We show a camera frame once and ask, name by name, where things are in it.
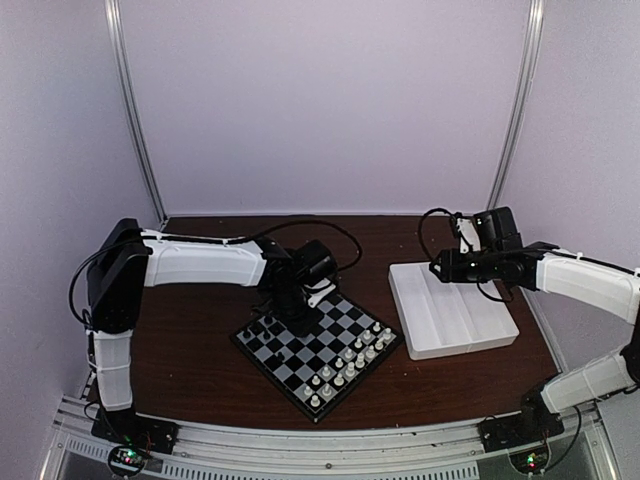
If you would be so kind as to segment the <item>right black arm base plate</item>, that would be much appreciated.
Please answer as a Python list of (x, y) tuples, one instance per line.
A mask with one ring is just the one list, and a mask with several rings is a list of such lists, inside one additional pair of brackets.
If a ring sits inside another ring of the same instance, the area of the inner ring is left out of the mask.
[(542, 442), (560, 435), (564, 425), (558, 413), (551, 413), (539, 393), (523, 397), (519, 413), (491, 417), (478, 424), (480, 439), (486, 452), (511, 449)]

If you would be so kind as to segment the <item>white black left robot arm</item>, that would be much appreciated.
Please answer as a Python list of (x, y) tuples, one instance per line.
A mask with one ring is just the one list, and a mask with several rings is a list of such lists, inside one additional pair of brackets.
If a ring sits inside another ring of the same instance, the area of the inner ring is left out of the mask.
[(144, 229), (134, 218), (118, 220), (86, 272), (87, 312), (81, 314), (106, 429), (123, 444), (137, 442), (144, 424), (135, 410), (133, 340), (151, 318), (160, 294), (193, 287), (255, 289), (268, 312), (297, 336), (318, 322), (318, 305), (330, 293), (337, 261), (328, 246), (311, 240), (287, 248), (267, 234), (204, 237)]

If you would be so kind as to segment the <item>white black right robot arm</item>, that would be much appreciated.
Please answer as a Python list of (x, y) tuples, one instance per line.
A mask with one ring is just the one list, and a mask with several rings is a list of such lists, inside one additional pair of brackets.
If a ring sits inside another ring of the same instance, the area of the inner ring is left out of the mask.
[(639, 271), (574, 253), (557, 244), (526, 243), (508, 207), (465, 215), (435, 209), (457, 246), (433, 253), (420, 242), (431, 273), (443, 283), (482, 287), (493, 281), (525, 292), (545, 320), (563, 369), (526, 394), (513, 419), (519, 440), (535, 440), (551, 414), (639, 388)]

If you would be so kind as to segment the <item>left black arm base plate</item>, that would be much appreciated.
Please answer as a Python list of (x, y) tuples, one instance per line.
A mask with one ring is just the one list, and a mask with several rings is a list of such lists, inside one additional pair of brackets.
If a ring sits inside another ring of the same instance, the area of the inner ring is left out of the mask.
[(178, 431), (179, 426), (175, 422), (138, 415), (135, 404), (124, 409), (107, 410), (99, 401), (91, 434), (113, 443), (171, 454)]

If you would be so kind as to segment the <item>black white chessboard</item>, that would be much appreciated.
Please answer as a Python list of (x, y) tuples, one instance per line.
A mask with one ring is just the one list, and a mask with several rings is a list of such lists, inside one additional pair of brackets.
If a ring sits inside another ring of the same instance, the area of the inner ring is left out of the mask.
[(310, 421), (317, 424), (403, 343), (404, 337), (347, 297), (333, 293), (305, 337), (262, 315), (232, 343)]

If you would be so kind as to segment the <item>white plastic divided tray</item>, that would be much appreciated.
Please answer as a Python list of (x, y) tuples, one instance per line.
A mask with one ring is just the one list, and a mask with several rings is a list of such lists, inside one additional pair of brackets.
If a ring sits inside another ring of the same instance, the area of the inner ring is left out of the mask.
[(505, 304), (471, 284), (440, 282), (427, 263), (390, 265), (389, 283), (414, 361), (506, 347), (519, 336)]

